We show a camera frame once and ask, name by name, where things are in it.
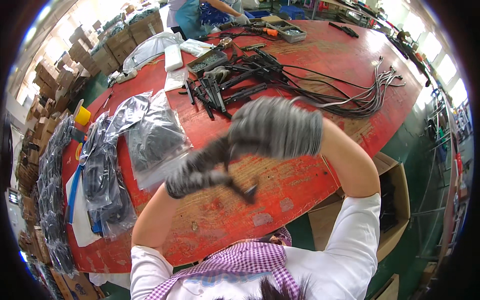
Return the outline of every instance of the dark hair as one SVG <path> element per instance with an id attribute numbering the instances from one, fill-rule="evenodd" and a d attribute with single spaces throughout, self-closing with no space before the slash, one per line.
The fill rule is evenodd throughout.
<path id="1" fill-rule="evenodd" d="M 263 277 L 260 281 L 260 291 L 262 293 L 261 298 L 249 295 L 245 297 L 245 300 L 306 300 L 307 299 L 307 286 L 309 279 L 302 278 L 300 280 L 300 289 L 296 297 L 290 295 L 287 289 L 287 285 L 284 283 L 278 291 L 275 286 L 268 281 L 266 277 Z M 224 297 L 216 298 L 215 300 L 225 300 Z"/>

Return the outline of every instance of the factory floor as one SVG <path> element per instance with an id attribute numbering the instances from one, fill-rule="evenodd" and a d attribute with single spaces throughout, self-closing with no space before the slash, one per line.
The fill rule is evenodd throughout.
<path id="1" fill-rule="evenodd" d="M 91 80 L 86 89 L 81 92 L 78 99 L 84 99 L 84 106 L 87 107 L 107 88 L 106 77 L 97 75 Z M 431 89 L 424 89 L 413 107 L 392 139 L 381 150 L 393 159 L 402 162 L 408 182 L 411 212 L 417 212 L 423 202 L 422 211 L 437 208 L 441 199 L 442 185 L 437 166 L 432 167 L 433 151 L 432 143 L 424 128 L 428 113 L 432 111 L 429 102 Z M 462 158 L 466 162 L 473 158 L 473 138 L 462 142 Z M 430 171 L 433 169 L 431 183 L 428 190 L 427 182 Z M 290 224 L 287 224 L 292 238 L 293 246 L 315 250 L 312 236 L 312 229 L 308 214 L 304 214 Z M 393 274 L 399 274 L 400 286 L 398 299 L 407 299 L 417 289 L 422 271 L 428 260 L 417 258 L 417 256 L 431 256 L 436 251 L 442 230 L 442 215 L 429 214 L 421 218 L 411 218 L 402 238 L 393 251 L 378 264 L 378 269 L 371 280 L 366 299 L 370 299 Z M 130 293 L 127 289 L 111 283 L 102 286 L 108 299 L 129 299 Z"/>

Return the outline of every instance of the white shirt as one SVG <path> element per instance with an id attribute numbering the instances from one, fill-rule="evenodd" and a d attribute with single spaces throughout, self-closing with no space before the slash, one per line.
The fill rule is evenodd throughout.
<path id="1" fill-rule="evenodd" d="M 185 2 L 187 2 L 187 0 L 168 0 L 167 3 L 170 4 L 170 6 L 168 7 L 167 27 L 179 26 L 177 20 L 175 20 L 175 15 L 177 14 L 177 10 L 179 10 Z"/>
<path id="2" fill-rule="evenodd" d="M 364 299 L 367 286 L 377 269 L 380 237 L 380 195 L 345 199 L 324 251 L 287 247 L 285 266 L 299 284 L 309 278 L 308 299 Z M 157 251 L 148 247 L 132 248 L 132 300 L 143 300 L 159 284 L 172 276 L 173 267 Z M 166 299 L 210 300 L 260 297 L 261 274 L 203 274 L 179 279 Z"/>

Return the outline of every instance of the white sleeve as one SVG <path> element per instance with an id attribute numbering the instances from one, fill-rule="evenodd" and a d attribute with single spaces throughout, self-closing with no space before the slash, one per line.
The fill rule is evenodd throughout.
<path id="1" fill-rule="evenodd" d="M 342 285 L 353 295 L 366 291 L 377 270 L 380 202 L 378 193 L 366 198 L 347 197 L 324 251 L 345 268 L 342 273 L 348 280 Z"/>
<path id="2" fill-rule="evenodd" d="M 130 295 L 132 300 L 143 300 L 150 292 L 173 274 L 173 267 L 155 249 L 132 247 Z"/>

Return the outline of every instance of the ceiling light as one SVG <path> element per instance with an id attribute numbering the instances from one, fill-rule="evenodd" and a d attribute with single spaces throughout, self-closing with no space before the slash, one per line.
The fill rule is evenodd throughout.
<path id="1" fill-rule="evenodd" d="M 28 43 L 33 38 L 33 36 L 35 35 L 35 32 L 36 32 L 36 27 L 31 27 L 27 31 L 27 34 L 25 35 L 24 43 Z"/>
<path id="2" fill-rule="evenodd" d="M 45 7 L 42 9 L 42 11 L 38 14 L 37 20 L 40 22 L 40 21 L 42 21 L 43 19 L 45 19 L 45 17 L 48 15 L 48 13 L 50 12 L 51 9 L 52 9 L 52 8 L 51 8 L 49 5 L 45 6 Z"/>

